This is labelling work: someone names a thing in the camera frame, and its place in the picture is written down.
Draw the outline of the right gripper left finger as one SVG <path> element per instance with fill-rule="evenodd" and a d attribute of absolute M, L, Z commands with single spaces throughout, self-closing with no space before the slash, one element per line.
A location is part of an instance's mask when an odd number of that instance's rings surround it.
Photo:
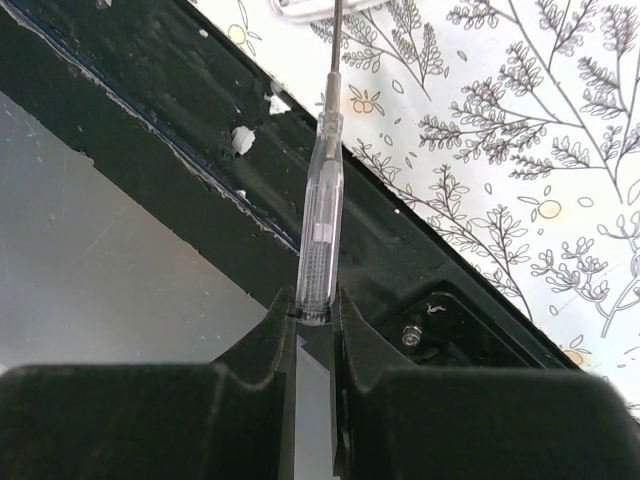
<path fill-rule="evenodd" d="M 1 378 L 5 479 L 290 479 L 293 291 L 215 360 L 27 365 Z"/>

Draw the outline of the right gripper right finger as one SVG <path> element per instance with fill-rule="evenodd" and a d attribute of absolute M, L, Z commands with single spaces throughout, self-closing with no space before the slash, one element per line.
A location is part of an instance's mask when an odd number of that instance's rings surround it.
<path fill-rule="evenodd" d="M 342 479 L 635 479 L 639 426 L 576 370 L 423 367 L 346 291 L 331 312 L 333 471 Z"/>

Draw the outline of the metal tweezers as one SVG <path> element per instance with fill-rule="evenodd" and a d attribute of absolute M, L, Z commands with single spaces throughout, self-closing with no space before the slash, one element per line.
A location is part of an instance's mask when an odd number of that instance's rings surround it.
<path fill-rule="evenodd" d="M 318 117 L 305 190 L 295 316 L 307 326 L 330 322 L 338 276 L 344 169 L 339 72 L 343 3 L 334 3 L 331 67 Z"/>

